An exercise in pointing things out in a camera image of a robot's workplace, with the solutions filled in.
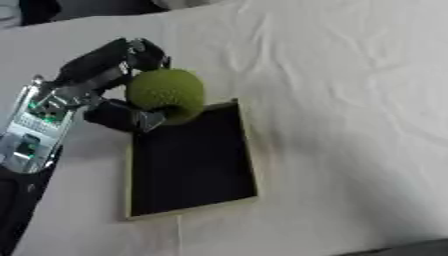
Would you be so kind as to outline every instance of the table surface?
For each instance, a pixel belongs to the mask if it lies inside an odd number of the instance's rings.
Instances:
[[[79,120],[15,255],[324,256],[445,237],[447,8],[229,0],[2,31],[1,113],[34,74],[112,39],[161,45],[204,80],[208,103],[239,99],[262,192],[123,221],[129,136]]]

